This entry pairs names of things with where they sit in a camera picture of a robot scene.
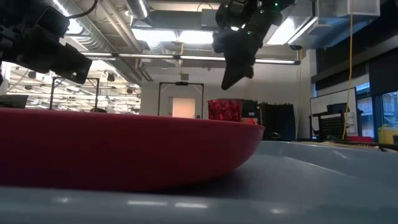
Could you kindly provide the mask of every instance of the window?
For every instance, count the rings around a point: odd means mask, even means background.
[[[383,124],[398,127],[398,97],[397,92],[386,93],[382,96]]]
[[[370,95],[369,83],[356,87],[356,98],[358,104],[358,128],[362,129],[362,136],[374,138],[373,104]]]

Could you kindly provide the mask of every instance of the table surface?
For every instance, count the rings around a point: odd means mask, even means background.
[[[375,223],[398,218],[398,156],[262,142],[234,172],[144,193],[0,187],[1,223]]]

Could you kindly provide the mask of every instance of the yellow container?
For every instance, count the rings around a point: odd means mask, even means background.
[[[398,134],[398,128],[388,128],[388,125],[383,125],[379,128],[379,143],[394,144],[394,135]]]

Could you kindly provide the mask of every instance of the red plastic plate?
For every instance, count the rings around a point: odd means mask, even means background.
[[[260,125],[141,115],[0,110],[0,185],[138,191],[226,174]]]

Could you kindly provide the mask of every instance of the door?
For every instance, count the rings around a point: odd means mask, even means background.
[[[195,99],[172,98],[172,116],[175,118],[194,118]]]

